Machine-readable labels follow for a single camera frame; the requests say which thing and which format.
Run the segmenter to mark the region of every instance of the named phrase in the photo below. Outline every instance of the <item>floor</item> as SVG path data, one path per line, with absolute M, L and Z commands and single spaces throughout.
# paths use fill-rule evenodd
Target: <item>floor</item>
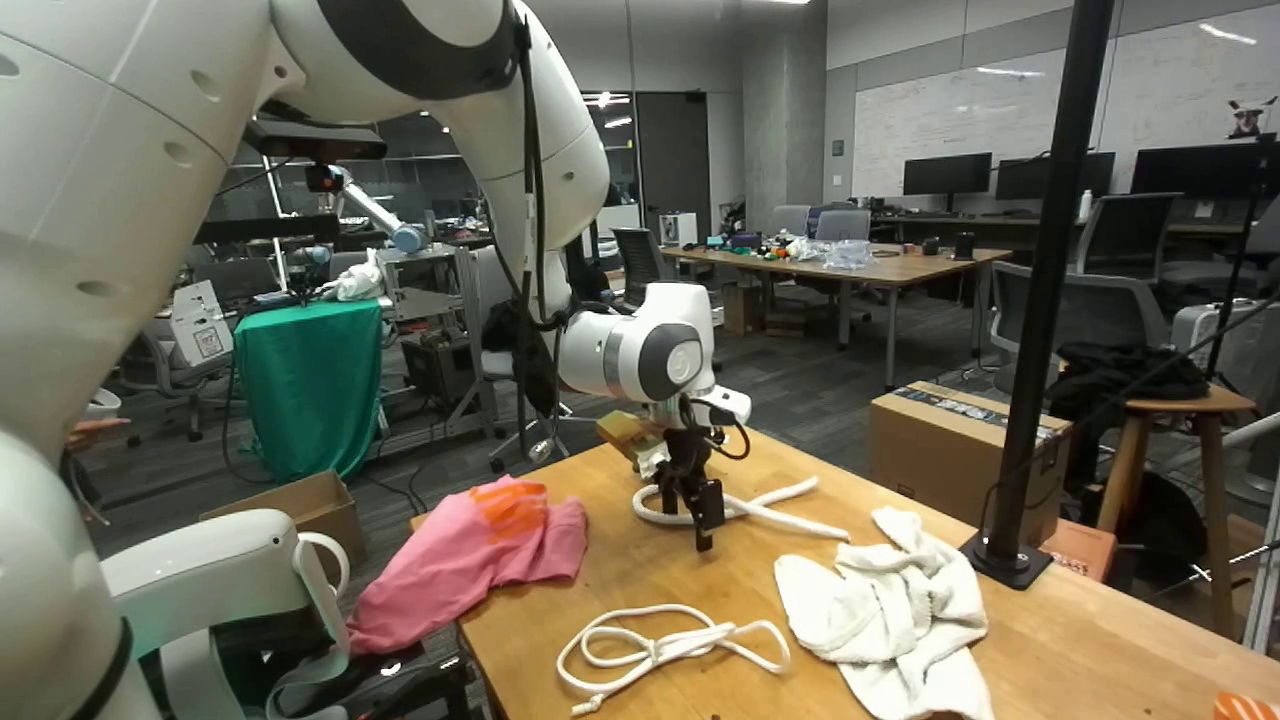
M 721 364 L 721 383 L 754 401 L 752 427 L 858 473 L 866 401 L 884 390 L 884 318 L 881 307 L 866 304 L 866 318 L 855 323 L 847 347 L 835 347 L 830 326 L 822 323 L 822 316 L 808 316 L 808 323 L 747 337 L 734 357 Z M 973 379 L 973 368 L 966 307 L 910 291 L 901 318 L 901 383 L 936 374 Z M 187 439 L 168 401 L 133 390 L 125 402 L 138 443 L 127 443 L 127 430 L 118 430 L 78 451 L 78 462 L 100 492 L 97 507 L 103 518 L 93 518 L 89 526 L 103 554 L 269 489 L 248 451 L 238 412 L 213 412 L 202 439 Z M 583 395 L 567 395 L 567 402 L 583 414 L 609 406 Z M 346 481 L 359 507 L 356 586 L 404 545 L 410 511 L 497 477 L 488 469 L 497 439 L 446 427 L 434 427 L 434 437 L 441 439 L 410 451 L 371 458 Z M 1263 515 L 1261 492 L 1235 492 L 1235 511 L 1242 523 L 1256 523 Z M 1153 601 L 1187 619 L 1205 619 L 1205 595 L 1197 586 L 1161 592 Z

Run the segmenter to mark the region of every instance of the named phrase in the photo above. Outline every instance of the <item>computer monitor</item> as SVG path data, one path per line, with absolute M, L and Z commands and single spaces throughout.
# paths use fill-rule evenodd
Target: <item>computer monitor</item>
M 1092 195 L 1110 191 L 1117 151 L 1092 151 L 1082 164 L 1082 188 Z M 1045 200 L 1048 191 L 1048 156 L 1000 160 L 994 200 Z
M 902 195 L 951 195 L 993 188 L 993 151 L 973 156 L 925 156 L 902 164 Z
M 1142 147 L 1135 151 L 1133 191 L 1275 195 L 1280 147 L 1275 143 Z

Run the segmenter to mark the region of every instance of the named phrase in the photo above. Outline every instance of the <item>ceiling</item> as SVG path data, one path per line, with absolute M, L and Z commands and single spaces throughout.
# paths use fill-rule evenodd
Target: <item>ceiling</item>
M 814 28 L 828 0 L 522 0 L 546 28 Z

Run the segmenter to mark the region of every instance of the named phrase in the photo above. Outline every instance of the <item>white cable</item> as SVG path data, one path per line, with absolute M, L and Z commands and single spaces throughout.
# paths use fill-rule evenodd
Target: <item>white cable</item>
M 783 482 L 783 489 L 770 489 L 762 494 L 752 494 L 752 498 L 739 498 L 733 492 L 725 492 L 725 518 L 759 518 L 766 526 L 783 526 L 783 531 L 805 531 L 805 535 L 828 535 L 828 538 L 850 538 L 844 526 L 835 523 L 821 523 L 821 518 L 808 518 L 808 515 L 790 515 L 790 511 L 774 511 L 766 502 L 780 502 L 780 498 L 790 498 L 790 494 L 805 494 L 814 489 L 814 477 L 805 477 L 799 482 Z M 633 494 L 633 511 L 649 523 L 693 523 L 689 511 L 680 515 L 667 515 L 667 511 L 657 511 L 649 507 L 649 498 L 657 494 L 659 489 L 657 482 L 640 482 L 637 494 Z
M 662 613 L 674 613 L 674 616 L 693 616 L 698 627 L 689 627 L 689 633 L 667 633 L 659 639 L 652 635 L 640 635 L 633 627 L 621 627 L 615 619 L 633 619 L 633 616 L 662 616 Z M 747 633 L 766 633 L 780 648 L 780 661 L 766 661 L 743 643 L 734 643 L 734 635 L 747 635 Z M 633 643 L 637 650 L 611 650 L 604 655 L 597 648 L 597 639 L 609 639 L 609 648 L 615 643 Z M 780 676 L 786 670 L 790 664 L 790 648 L 783 639 L 783 633 L 766 619 L 752 619 L 752 623 L 717 623 L 708 613 L 693 607 L 693 603 L 649 603 L 649 607 L 615 607 L 615 613 L 604 613 L 597 616 L 591 623 L 583 623 L 557 655 L 557 670 L 558 678 L 586 694 L 583 704 L 570 704 L 570 715 L 586 715 L 597 712 L 611 690 L 624 690 L 633 687 L 637 678 L 645 678 L 649 670 L 680 661 L 680 655 L 708 655 L 712 648 L 727 648 L 734 655 L 743 655 L 747 664 Z M 611 678 L 580 678 L 567 670 L 567 655 L 580 650 L 586 664 L 597 668 L 624 668 L 621 676 Z

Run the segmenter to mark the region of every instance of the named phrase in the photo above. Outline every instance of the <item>white cloth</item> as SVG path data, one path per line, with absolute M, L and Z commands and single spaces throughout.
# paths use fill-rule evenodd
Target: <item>white cloth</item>
M 839 664 L 877 720 L 933 712 L 993 715 L 966 650 L 988 633 L 973 565 L 925 531 L 914 511 L 877 507 L 888 545 L 839 545 L 835 573 L 780 554 L 770 574 L 796 639 Z

